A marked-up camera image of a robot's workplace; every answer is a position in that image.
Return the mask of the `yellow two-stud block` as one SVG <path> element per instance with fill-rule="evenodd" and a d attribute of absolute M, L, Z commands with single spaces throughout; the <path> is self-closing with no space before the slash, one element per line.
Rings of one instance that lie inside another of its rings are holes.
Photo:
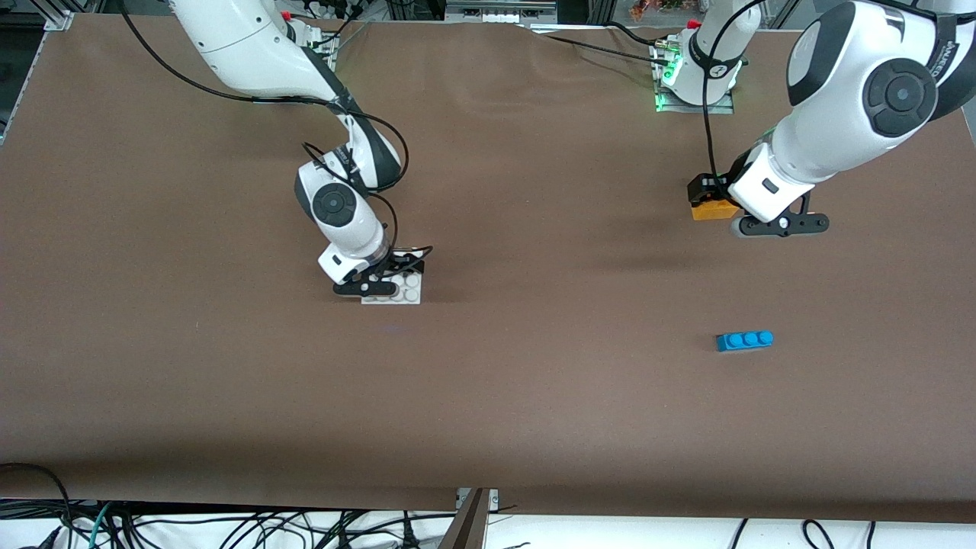
<path fill-rule="evenodd" d="M 691 212 L 694 221 L 721 221 L 735 218 L 740 209 L 736 203 L 721 199 L 692 205 Z"/>

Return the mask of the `white studded base plate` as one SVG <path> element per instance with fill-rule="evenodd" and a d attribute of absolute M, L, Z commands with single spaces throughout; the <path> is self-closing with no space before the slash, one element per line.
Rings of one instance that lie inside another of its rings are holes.
<path fill-rule="evenodd" d="M 417 305 L 422 298 L 422 276 L 423 274 L 395 275 L 395 277 L 380 277 L 378 274 L 370 275 L 373 281 L 396 282 L 400 286 L 400 292 L 393 297 L 365 297 L 360 298 L 362 305 Z"/>

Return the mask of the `blue three-stud block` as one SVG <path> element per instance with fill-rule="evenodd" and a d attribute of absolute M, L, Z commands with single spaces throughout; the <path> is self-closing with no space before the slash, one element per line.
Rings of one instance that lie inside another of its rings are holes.
<path fill-rule="evenodd" d="M 775 336 L 768 330 L 729 332 L 718 335 L 718 352 L 747 352 L 758 348 L 769 348 Z"/>

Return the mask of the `grey metal beam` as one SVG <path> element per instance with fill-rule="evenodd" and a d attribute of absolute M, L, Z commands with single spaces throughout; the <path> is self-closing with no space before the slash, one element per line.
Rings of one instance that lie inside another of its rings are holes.
<path fill-rule="evenodd" d="M 490 489 L 473 489 L 454 518 L 437 549 L 484 549 L 489 518 Z"/>

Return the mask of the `white power strip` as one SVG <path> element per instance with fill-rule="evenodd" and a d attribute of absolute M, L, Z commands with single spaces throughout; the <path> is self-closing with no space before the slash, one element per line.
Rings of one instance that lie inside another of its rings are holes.
<path fill-rule="evenodd" d="M 445 0 L 444 21 L 557 24 L 557 0 Z"/>

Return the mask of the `aluminium frame profile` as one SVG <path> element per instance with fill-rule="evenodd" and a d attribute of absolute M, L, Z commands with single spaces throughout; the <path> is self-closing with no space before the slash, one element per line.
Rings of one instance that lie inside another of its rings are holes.
<path fill-rule="evenodd" d="M 38 129 L 55 131 L 56 125 L 78 108 L 76 85 L 80 81 L 77 66 L 73 65 L 78 58 L 71 52 L 77 40 L 71 34 L 71 27 L 43 32 L 29 65 L 11 73 L 11 77 L 20 80 L 20 86 L 7 108 L 5 85 L 0 82 L 0 150 L 8 142 L 11 130 L 17 134 L 22 127 L 24 134 Z"/>

